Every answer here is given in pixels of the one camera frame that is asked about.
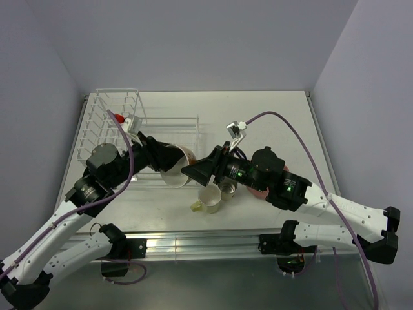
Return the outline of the beige bowl with flower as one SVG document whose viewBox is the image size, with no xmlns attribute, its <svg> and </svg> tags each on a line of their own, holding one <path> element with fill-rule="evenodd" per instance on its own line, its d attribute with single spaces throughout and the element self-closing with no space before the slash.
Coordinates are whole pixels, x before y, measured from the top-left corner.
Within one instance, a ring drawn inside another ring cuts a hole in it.
<svg viewBox="0 0 413 310">
<path fill-rule="evenodd" d="M 195 154 L 188 148 L 180 145 L 169 144 L 169 148 L 179 150 L 181 155 L 177 163 L 167 172 L 160 172 L 162 180 L 170 187 L 182 188 L 187 185 L 192 179 L 181 172 L 183 167 L 192 165 L 196 162 Z"/>
</svg>

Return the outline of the yellow-green mug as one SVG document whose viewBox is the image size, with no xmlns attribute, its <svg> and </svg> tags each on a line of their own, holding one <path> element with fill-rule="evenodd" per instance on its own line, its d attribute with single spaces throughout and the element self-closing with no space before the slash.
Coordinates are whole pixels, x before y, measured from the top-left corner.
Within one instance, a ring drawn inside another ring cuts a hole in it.
<svg viewBox="0 0 413 310">
<path fill-rule="evenodd" d="M 190 206 L 190 209 L 192 212 L 203 211 L 214 214 L 219 210 L 221 200 L 222 193 L 219 187 L 214 184 L 207 185 L 199 190 L 197 201 Z"/>
</svg>

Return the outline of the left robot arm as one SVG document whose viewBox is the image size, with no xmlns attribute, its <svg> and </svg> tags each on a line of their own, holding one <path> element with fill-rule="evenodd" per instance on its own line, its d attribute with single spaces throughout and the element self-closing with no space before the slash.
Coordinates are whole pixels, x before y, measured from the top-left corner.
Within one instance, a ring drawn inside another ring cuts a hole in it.
<svg viewBox="0 0 413 310">
<path fill-rule="evenodd" d="M 86 161 L 83 176 L 67 192 L 49 220 L 16 252 L 1 261 L 1 294 L 14 309 L 33 309 L 51 287 L 89 262 L 123 259 L 128 255 L 126 236 L 113 224 L 102 225 L 83 243 L 62 251 L 61 247 L 92 221 L 119 193 L 132 176 L 150 167 L 169 171 L 183 152 L 152 136 L 133 142 L 120 153 L 111 143 L 98 145 Z"/>
</svg>

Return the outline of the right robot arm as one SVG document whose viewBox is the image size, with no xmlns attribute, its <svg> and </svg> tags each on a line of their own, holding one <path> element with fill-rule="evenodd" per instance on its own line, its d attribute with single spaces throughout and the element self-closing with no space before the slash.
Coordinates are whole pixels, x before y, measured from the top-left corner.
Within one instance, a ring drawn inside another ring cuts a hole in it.
<svg viewBox="0 0 413 310">
<path fill-rule="evenodd" d="M 367 260 L 390 265 L 398 251 L 400 211 L 395 207 L 375 209 L 324 191 L 306 178 L 284 170 L 284 160 L 270 147 L 255 151 L 251 160 L 231 155 L 226 147 L 183 167 L 181 172 L 202 186 L 230 179 L 259 192 L 278 209 L 307 214 L 326 221 L 324 225 L 287 220 L 279 233 L 262 234 L 262 254 L 311 253 L 316 247 L 361 249 Z"/>
</svg>

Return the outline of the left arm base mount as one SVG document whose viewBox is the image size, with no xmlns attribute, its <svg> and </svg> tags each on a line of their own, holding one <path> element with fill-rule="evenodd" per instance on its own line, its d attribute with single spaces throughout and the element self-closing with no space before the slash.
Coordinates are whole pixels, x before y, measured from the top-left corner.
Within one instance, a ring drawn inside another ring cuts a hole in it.
<svg viewBox="0 0 413 310">
<path fill-rule="evenodd" d="M 145 238 L 133 238 L 126 241 L 126 245 L 121 249 L 119 254 L 109 254 L 108 258 L 115 260 L 126 260 L 129 262 L 131 259 L 144 258 L 146 254 Z M 101 274 L 104 277 L 124 277 L 130 269 L 129 263 L 115 263 L 115 262 L 102 262 Z"/>
</svg>

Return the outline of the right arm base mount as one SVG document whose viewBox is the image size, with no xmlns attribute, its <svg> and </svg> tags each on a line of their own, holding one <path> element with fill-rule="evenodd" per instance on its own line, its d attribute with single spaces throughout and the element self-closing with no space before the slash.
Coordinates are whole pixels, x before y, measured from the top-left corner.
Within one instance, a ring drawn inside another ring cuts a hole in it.
<svg viewBox="0 0 413 310">
<path fill-rule="evenodd" d="M 293 241 L 283 241 L 280 234 L 260 234 L 258 250 L 262 255 L 276 255 L 278 267 L 286 273 L 304 269 L 305 254 L 314 254 L 316 246 L 303 247 Z"/>
</svg>

